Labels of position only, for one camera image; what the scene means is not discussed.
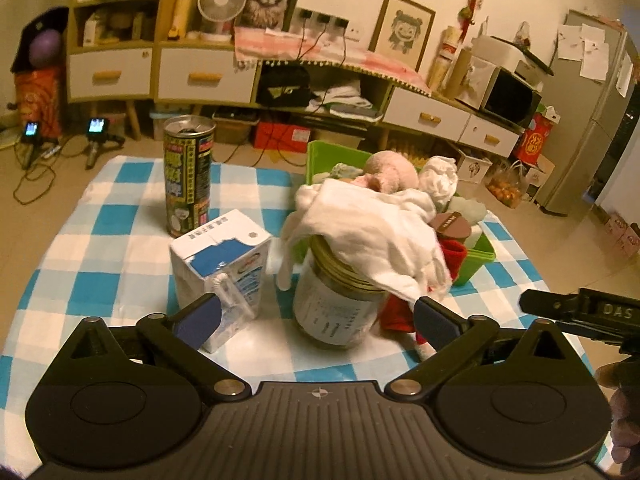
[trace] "framed picture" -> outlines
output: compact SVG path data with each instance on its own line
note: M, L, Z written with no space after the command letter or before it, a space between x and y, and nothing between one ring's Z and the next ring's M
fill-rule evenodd
M411 0L385 0L369 50L418 70L435 16L434 10Z
M289 31L298 0L246 0L237 25Z

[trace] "blue checkered tablecloth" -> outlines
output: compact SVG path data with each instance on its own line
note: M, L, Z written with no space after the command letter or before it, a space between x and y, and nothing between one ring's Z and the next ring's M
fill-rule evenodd
M302 181L283 171L213 165L210 218L237 208L277 236ZM165 219L162 160L118 156L89 184L33 273L0 356L0 463L24 474L39 465L24 424L26 401L83 317L100 316L118 326L178 310ZM443 303L464 317L486 314L502 326L526 327L532 316L521 313L518 297L546 285L493 214L482 227L496 261L453 288ZM294 326L293 291L274 286L281 250L274 240L260 316L212 354L214 361L254 390L261 380L374 379L384 386L418 362L408 337L385 338L375 327L350 351L316 348ZM570 340L584 355L578 339ZM600 465L610 465L604 450Z

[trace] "wooden drawer handle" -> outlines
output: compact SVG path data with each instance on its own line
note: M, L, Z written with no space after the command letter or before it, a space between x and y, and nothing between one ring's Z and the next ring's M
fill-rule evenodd
M201 83L219 83L222 79L222 74L212 74L208 72L191 72L189 74L189 79L191 81Z
M423 120L423 121L427 121L428 123L433 123L433 124L440 124L442 122L441 118L436 117L435 115L426 114L424 112L422 112L420 114L420 119Z
M498 137L494 137L492 135L485 135L484 136L484 143L488 144L489 146L497 146L498 144L500 144L500 139L498 139Z
M102 72L94 72L94 81L112 81L120 79L122 70L103 70Z

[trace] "white drawer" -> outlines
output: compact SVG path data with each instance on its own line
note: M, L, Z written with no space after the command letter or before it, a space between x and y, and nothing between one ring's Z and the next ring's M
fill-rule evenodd
M509 156L520 136L497 124L472 116L460 137L460 143L485 152Z
M395 88L386 109L385 123L458 140L470 114L424 95Z
M69 95L91 97L149 97L150 48L105 50L69 57Z
M232 50L164 48L158 99L248 103L254 78L255 67L238 69Z

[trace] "metal screw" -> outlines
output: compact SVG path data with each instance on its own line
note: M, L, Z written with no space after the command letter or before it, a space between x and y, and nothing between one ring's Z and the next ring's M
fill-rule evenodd
M220 395L232 397L244 392L244 383L236 379L222 379L213 385L213 389Z
M398 379L391 383L391 390L398 395L415 395L420 393L422 386L413 379Z

